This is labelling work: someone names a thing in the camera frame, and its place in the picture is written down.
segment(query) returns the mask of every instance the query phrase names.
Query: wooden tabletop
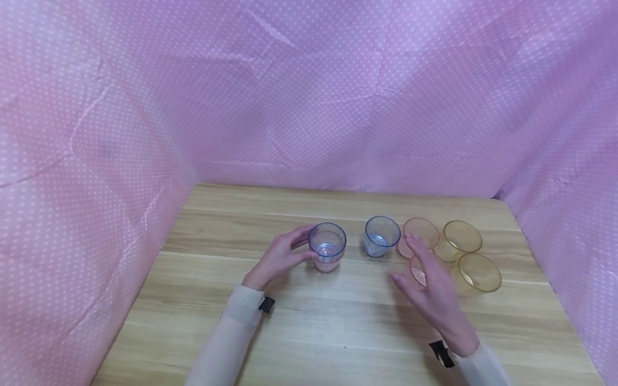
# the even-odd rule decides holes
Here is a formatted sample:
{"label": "wooden tabletop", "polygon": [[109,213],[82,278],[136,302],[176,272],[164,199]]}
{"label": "wooden tabletop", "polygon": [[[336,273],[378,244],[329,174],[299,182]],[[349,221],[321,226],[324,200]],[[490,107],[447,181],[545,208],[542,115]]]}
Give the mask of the wooden tabletop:
{"label": "wooden tabletop", "polygon": [[237,384],[454,384],[427,346],[431,329],[386,276],[408,261],[363,252],[375,215],[400,226],[425,217],[439,228],[460,219],[480,230],[481,253],[504,281],[462,308],[514,385],[602,385],[504,203],[222,185],[193,189],[93,384],[182,385],[273,236],[324,221],[347,234],[341,265],[322,274],[308,263],[268,287],[274,312],[262,317]]}

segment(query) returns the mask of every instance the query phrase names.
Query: cup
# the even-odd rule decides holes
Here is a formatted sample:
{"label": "cup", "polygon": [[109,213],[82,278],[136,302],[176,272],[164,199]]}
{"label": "cup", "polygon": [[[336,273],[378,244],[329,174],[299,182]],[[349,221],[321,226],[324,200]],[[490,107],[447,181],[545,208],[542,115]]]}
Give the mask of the cup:
{"label": "cup", "polygon": [[399,225],[386,216],[375,216],[365,224],[365,253],[372,258],[384,256],[401,239]]}
{"label": "cup", "polygon": [[467,253],[451,267],[457,296],[466,298],[498,290],[502,275],[496,265],[478,253]]}
{"label": "cup", "polygon": [[309,248],[318,254],[315,267],[322,272],[331,272],[339,265],[344,255],[347,239],[340,226],[322,222],[309,231]]}
{"label": "cup", "polygon": [[[423,243],[425,243],[425,246],[429,250],[435,248],[440,241],[440,231],[438,228],[436,228],[431,221],[422,217],[413,217],[406,221],[404,224],[404,233],[412,233],[418,236],[423,240]],[[403,237],[397,243],[397,251],[399,251],[401,256],[407,259],[412,259],[414,257],[414,252],[408,247]]]}
{"label": "cup", "polygon": [[445,262],[456,262],[465,253],[476,252],[483,246],[483,238],[467,222],[448,222],[440,234],[440,242],[433,253]]}
{"label": "cup", "polygon": [[423,267],[421,266],[421,262],[416,256],[412,256],[410,258],[410,272],[416,281],[423,287],[427,287],[427,281],[425,279],[425,272],[423,272]]}

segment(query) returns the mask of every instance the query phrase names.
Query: sleeve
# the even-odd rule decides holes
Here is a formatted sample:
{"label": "sleeve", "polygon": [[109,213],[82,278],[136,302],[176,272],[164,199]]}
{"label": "sleeve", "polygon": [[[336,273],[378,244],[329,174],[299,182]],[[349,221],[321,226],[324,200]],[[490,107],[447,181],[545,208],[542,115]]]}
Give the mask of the sleeve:
{"label": "sleeve", "polygon": [[496,359],[483,342],[476,352],[466,358],[449,353],[455,365],[461,371],[466,383],[470,386],[509,386],[510,382]]}
{"label": "sleeve", "polygon": [[236,286],[219,322],[201,348],[185,386],[232,386],[260,322],[264,293]]}

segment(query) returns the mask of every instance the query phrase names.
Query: polka dot backdrop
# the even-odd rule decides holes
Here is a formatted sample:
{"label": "polka dot backdrop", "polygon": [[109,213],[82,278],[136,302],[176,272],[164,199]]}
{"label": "polka dot backdrop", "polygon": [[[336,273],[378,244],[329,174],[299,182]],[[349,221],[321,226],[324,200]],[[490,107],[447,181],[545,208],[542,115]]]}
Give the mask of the polka dot backdrop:
{"label": "polka dot backdrop", "polygon": [[503,199],[618,385],[615,2],[0,7],[0,384],[87,384],[205,181]]}

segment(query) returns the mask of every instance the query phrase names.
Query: person's left hand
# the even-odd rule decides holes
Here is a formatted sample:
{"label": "person's left hand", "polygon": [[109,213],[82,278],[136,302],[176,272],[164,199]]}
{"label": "person's left hand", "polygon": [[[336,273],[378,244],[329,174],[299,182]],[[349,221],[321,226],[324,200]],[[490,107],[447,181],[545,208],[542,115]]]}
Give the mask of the person's left hand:
{"label": "person's left hand", "polygon": [[301,262],[318,258],[312,251],[293,252],[309,242],[313,225],[296,228],[291,232],[276,235],[258,264],[242,280],[242,285],[256,291],[263,291],[275,278],[285,275]]}

